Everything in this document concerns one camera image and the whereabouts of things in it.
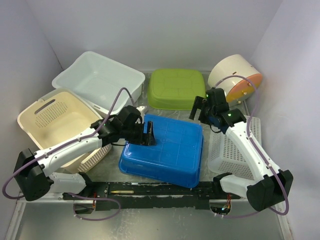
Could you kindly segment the large white plastic tub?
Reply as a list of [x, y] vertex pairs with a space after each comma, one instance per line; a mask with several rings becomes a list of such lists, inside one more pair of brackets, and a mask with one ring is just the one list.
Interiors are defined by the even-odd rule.
[[128, 89], [132, 99], [122, 91], [111, 113], [118, 114], [123, 107], [137, 102], [145, 79], [145, 75], [138, 70], [86, 51], [53, 79], [52, 86], [70, 90], [105, 117], [123, 87]]

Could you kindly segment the cream cylinder with orange lid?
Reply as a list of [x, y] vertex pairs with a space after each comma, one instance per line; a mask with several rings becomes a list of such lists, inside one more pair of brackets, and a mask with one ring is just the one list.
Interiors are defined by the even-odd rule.
[[263, 75], [240, 54], [234, 54], [221, 60], [209, 74], [207, 84], [214, 87], [221, 79], [231, 76], [218, 85], [226, 94], [229, 106], [241, 104], [254, 93], [253, 83], [260, 86]]

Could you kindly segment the white perforated plastic basket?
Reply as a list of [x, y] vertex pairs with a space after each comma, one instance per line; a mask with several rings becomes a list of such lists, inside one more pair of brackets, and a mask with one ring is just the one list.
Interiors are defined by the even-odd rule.
[[261, 143], [261, 121], [257, 117], [230, 127], [226, 134], [211, 126], [207, 167], [216, 174], [259, 181], [263, 178], [263, 160], [252, 144]]

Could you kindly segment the cream perforated laundry basket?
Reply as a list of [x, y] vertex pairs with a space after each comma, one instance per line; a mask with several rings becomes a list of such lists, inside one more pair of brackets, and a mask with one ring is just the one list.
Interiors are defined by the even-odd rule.
[[58, 88], [23, 110], [17, 122], [43, 150], [75, 137], [101, 118], [82, 98]]

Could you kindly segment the yellow pencil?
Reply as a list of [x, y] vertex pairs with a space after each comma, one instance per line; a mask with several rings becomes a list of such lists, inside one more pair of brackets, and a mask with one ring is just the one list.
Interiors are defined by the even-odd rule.
[[117, 194], [117, 195], [120, 195], [120, 194], [129, 195], [129, 194], [134, 194], [135, 191], [134, 190], [112, 190], [110, 193]]

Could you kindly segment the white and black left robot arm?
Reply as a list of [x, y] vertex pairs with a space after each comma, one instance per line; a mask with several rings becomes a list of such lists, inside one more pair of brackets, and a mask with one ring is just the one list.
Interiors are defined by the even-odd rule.
[[57, 170], [83, 154], [115, 144], [120, 139], [133, 145], [154, 146], [154, 124], [145, 122], [137, 108], [126, 106], [118, 114], [108, 114], [67, 141], [36, 152], [29, 148], [21, 151], [13, 177], [23, 198], [29, 202], [49, 192], [73, 193], [83, 200], [89, 199], [94, 192], [90, 179], [82, 173], [67, 174]]

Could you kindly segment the blue plastic tub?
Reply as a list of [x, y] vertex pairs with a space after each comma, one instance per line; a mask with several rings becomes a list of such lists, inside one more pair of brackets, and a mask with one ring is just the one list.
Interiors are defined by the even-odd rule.
[[204, 143], [202, 126], [153, 114], [146, 114], [144, 120], [153, 123], [156, 144], [127, 144], [119, 159], [119, 170], [181, 187], [196, 187]]

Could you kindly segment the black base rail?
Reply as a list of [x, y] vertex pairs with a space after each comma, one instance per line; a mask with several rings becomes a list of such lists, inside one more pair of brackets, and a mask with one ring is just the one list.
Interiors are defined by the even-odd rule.
[[[133, 190], [133, 194], [112, 194], [115, 190]], [[209, 210], [210, 202], [226, 201], [228, 194], [218, 190], [212, 181], [200, 181], [187, 188], [164, 182], [93, 182], [80, 196], [97, 198], [97, 211], [122, 209], [195, 208]]]

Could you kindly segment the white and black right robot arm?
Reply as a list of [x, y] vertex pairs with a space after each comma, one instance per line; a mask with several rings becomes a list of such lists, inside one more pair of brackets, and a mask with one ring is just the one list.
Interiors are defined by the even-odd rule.
[[218, 128], [227, 136], [244, 157], [251, 173], [252, 180], [237, 177], [227, 172], [213, 179], [212, 193], [218, 199], [234, 194], [246, 198], [257, 212], [271, 209], [284, 202], [289, 211], [289, 192], [293, 183], [293, 175], [289, 170], [281, 170], [264, 151], [255, 136], [250, 132], [250, 123], [239, 109], [230, 109], [224, 90], [211, 88], [206, 96], [196, 96], [189, 115], [193, 120], [200, 111], [198, 120], [202, 124]]

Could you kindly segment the green plastic tray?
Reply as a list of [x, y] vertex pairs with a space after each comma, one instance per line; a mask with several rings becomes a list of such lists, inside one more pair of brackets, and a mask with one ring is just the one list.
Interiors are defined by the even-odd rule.
[[150, 76], [147, 100], [154, 109], [191, 110], [197, 96], [206, 96], [205, 81], [198, 70], [161, 68]]

